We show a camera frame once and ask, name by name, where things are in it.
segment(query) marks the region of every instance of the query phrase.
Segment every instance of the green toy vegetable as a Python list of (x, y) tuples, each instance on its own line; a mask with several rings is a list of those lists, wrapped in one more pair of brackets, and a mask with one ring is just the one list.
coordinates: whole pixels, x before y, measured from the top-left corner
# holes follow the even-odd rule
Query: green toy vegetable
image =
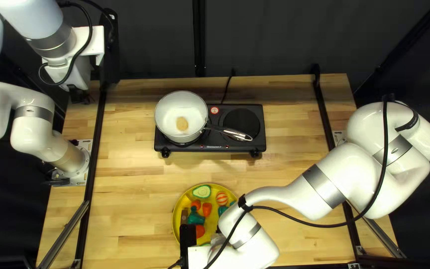
[(208, 186), (208, 185), (202, 185), (202, 186), (198, 186), (198, 187), (196, 187), (196, 188), (192, 191), (192, 194), (193, 194), (195, 197), (205, 199), (205, 198), (210, 197), (210, 194), (212, 194), (212, 189), (211, 189), (211, 188), (210, 188), (210, 186)]

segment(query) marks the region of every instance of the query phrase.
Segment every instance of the white saucepan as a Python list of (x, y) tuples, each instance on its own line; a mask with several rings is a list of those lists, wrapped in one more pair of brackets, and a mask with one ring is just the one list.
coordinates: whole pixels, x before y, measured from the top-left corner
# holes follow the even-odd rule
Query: white saucepan
[(179, 90), (160, 99), (155, 107), (155, 125), (171, 141), (185, 144), (197, 139), (204, 130), (220, 132), (238, 141), (253, 138), (243, 132), (207, 123), (208, 108), (197, 94)]

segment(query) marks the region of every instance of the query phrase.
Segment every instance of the butcher block table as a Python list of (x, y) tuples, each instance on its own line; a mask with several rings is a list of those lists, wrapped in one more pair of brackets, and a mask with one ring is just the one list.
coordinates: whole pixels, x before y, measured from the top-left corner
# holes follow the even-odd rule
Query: butcher block table
[[(220, 103), (227, 77), (122, 80), (107, 94), (83, 267), (167, 268), (180, 254), (172, 234), (172, 210), (188, 188), (217, 183), (240, 196), (263, 186), (289, 184), (323, 158), (328, 147), (312, 81), (311, 75), (231, 79), (224, 103), (263, 105), (267, 150), (261, 158), (253, 159), (248, 153), (172, 152), (164, 159), (153, 149), (157, 101), (184, 89), (201, 95), (207, 103)], [(94, 81), (93, 104), (69, 105), (63, 129), (66, 139), (93, 137), (98, 86)], [(321, 89), (331, 128), (346, 130), (356, 109), (346, 74), (321, 75)], [(84, 186), (52, 187), (37, 264), (83, 201), (84, 190)], [(284, 204), (263, 205), (305, 219)], [(252, 214), (278, 245), (280, 256), (274, 266), (355, 259), (345, 226), (314, 228), (271, 211), (254, 210)], [(343, 221), (339, 205), (316, 223)], [(389, 217), (376, 222), (395, 242)], [(368, 254), (389, 256), (362, 220), (356, 225)], [(75, 229), (52, 268), (69, 268), (77, 234)]]

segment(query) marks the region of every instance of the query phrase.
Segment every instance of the electric hot plate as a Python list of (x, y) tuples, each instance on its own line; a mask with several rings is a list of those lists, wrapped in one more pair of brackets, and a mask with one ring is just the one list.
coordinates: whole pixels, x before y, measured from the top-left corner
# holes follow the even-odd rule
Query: electric hot plate
[(154, 149), (168, 158), (172, 151), (182, 152), (248, 152), (258, 157), (267, 149), (262, 105), (207, 105), (208, 123), (230, 127), (250, 135), (252, 141), (239, 141), (219, 132), (205, 130), (196, 140), (178, 144), (166, 138), (155, 127)]

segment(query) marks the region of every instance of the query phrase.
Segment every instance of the saucepan handle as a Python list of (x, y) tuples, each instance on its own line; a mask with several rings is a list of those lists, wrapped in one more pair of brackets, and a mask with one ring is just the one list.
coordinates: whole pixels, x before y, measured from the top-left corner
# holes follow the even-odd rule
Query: saucepan handle
[(229, 136), (229, 137), (234, 138), (238, 141), (252, 141), (253, 140), (253, 138), (251, 136), (249, 136), (249, 135), (247, 135), (241, 131), (237, 131), (235, 129), (228, 128), (228, 127), (207, 124), (204, 127), (204, 129), (219, 132), (223, 135)]

